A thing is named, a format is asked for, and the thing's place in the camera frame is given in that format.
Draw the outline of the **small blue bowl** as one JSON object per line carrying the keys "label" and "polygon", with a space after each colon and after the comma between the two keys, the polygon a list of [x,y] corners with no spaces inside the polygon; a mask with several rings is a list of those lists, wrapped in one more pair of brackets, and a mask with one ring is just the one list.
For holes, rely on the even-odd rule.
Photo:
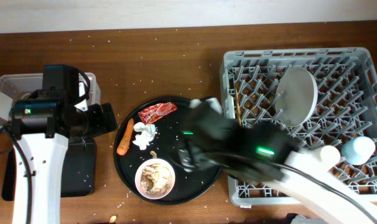
{"label": "small blue bowl", "polygon": [[362,165],[374,153],[376,145],[371,138],[359,136],[342,146],[342,156],[352,165]]}

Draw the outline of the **orange carrot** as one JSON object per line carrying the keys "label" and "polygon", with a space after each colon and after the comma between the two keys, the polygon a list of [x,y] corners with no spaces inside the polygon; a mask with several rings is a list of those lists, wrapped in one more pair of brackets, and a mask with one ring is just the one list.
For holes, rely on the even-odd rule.
{"label": "orange carrot", "polygon": [[116,152],[118,155],[123,156],[127,153],[130,145],[131,136],[133,133],[133,127],[134,127],[134,120],[131,118],[129,119],[126,130],[124,132],[123,138],[121,139]]}

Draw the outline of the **white plastic fork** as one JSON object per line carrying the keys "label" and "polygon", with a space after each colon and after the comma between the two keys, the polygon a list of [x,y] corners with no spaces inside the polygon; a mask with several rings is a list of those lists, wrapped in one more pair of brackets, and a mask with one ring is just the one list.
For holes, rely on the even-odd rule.
{"label": "white plastic fork", "polygon": [[228,114],[231,119],[236,119],[234,98],[232,96],[228,97]]}

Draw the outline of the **wooden chopstick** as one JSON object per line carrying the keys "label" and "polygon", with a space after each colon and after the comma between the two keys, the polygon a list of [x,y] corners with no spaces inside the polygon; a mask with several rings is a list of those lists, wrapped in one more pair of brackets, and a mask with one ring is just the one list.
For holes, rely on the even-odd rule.
{"label": "wooden chopstick", "polygon": [[238,90],[237,90],[236,87],[235,87],[235,99],[236,99],[237,119],[238,119],[239,125],[242,127],[240,101],[239,101],[239,98],[238,98]]}

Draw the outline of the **grey round plate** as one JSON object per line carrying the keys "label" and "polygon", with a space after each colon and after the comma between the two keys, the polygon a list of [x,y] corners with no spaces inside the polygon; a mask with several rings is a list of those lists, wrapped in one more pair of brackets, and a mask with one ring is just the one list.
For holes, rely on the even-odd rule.
{"label": "grey round plate", "polygon": [[281,112],[279,121],[287,127],[296,127],[313,114],[318,98],[314,76],[302,67],[289,69],[280,79],[274,107]]}

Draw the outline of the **white tissue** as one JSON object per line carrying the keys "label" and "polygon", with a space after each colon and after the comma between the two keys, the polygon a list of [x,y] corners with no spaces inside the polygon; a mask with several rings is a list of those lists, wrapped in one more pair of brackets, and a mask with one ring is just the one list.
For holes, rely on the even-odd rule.
{"label": "white tissue", "polygon": [[138,122],[133,126],[133,130],[137,132],[133,144],[138,146],[142,151],[146,150],[147,146],[150,146],[150,143],[157,134],[156,126],[154,124]]}

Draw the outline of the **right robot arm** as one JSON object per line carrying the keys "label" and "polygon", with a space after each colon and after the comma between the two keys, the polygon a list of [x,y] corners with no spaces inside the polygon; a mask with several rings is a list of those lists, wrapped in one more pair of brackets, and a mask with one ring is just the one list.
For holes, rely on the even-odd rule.
{"label": "right robot arm", "polygon": [[377,206],[328,173],[311,152],[270,122],[242,128],[213,108],[192,100],[182,118],[180,164],[187,170],[220,166],[246,182],[262,183],[306,206],[328,223],[377,223]]}

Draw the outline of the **red snack wrapper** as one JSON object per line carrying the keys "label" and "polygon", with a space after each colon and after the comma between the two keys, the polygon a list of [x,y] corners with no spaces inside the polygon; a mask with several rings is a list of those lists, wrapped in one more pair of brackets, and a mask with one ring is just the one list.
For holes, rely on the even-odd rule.
{"label": "red snack wrapper", "polygon": [[177,106],[172,102],[158,103],[143,109],[138,115],[144,124],[152,124],[176,110]]}

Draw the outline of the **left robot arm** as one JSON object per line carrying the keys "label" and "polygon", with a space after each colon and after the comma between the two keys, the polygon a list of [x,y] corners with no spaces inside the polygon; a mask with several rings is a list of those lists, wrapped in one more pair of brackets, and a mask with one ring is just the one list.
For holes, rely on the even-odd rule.
{"label": "left robot arm", "polygon": [[62,168],[71,141],[113,132],[116,118],[109,103],[85,109],[91,83],[69,65],[46,65],[42,87],[17,101],[0,128],[16,154],[13,223],[59,223]]}

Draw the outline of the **white paper cup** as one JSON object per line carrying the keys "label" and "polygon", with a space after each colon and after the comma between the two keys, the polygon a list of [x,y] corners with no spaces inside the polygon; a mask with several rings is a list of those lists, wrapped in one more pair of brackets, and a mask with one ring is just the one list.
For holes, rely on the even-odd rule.
{"label": "white paper cup", "polygon": [[325,170],[330,170],[340,161],[341,155],[334,146],[323,146],[317,149],[319,161]]}

